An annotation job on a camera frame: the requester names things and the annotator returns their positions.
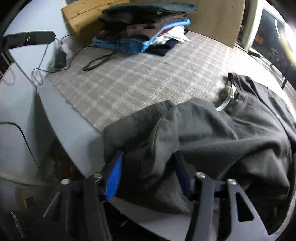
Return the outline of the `plaid pink table mat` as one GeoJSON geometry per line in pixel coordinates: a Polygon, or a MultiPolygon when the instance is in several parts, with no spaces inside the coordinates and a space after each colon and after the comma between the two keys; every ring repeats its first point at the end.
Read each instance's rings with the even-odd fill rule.
{"type": "Polygon", "coordinates": [[[117,53],[88,72],[83,67],[108,51],[86,48],[74,58],[69,70],[49,74],[48,78],[98,131],[165,100],[178,104],[197,97],[219,105],[230,72],[265,85],[295,112],[295,92],[282,89],[279,78],[262,61],[197,33],[188,32],[187,37],[189,42],[177,44],[163,57],[117,53]]]}

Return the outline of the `dark grey sweatshirt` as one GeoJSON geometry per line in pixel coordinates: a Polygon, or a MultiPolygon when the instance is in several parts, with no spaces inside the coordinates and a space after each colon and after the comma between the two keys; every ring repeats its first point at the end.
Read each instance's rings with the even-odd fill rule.
{"type": "Polygon", "coordinates": [[[171,156],[214,180],[233,178],[268,232],[284,221],[295,191],[295,118],[266,86],[234,73],[235,97],[218,111],[205,100],[164,101],[108,125],[104,159],[123,152],[117,196],[159,212],[191,213],[171,156]]]}

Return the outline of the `stack of folded clothes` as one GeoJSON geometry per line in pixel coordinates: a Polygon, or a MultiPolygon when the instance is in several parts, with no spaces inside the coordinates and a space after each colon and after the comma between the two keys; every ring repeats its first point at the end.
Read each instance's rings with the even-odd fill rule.
{"type": "Polygon", "coordinates": [[[149,50],[170,49],[186,43],[187,14],[197,7],[190,3],[124,3],[103,10],[100,32],[92,39],[95,46],[135,55],[149,50]]]}

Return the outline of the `wooden board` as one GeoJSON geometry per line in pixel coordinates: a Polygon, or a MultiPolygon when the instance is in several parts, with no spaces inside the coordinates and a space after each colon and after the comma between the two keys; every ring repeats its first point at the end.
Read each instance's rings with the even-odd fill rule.
{"type": "Polygon", "coordinates": [[[80,45],[92,42],[102,27],[99,17],[102,11],[110,6],[127,3],[128,1],[84,0],[73,2],[61,9],[70,30],[80,45]]]}

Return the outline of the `black power adapter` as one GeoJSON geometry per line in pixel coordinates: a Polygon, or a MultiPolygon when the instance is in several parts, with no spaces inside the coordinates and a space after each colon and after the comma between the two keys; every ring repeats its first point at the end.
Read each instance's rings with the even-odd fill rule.
{"type": "Polygon", "coordinates": [[[54,67],[56,69],[61,69],[66,66],[66,52],[62,49],[62,47],[59,47],[55,54],[55,62],[54,67]]]}

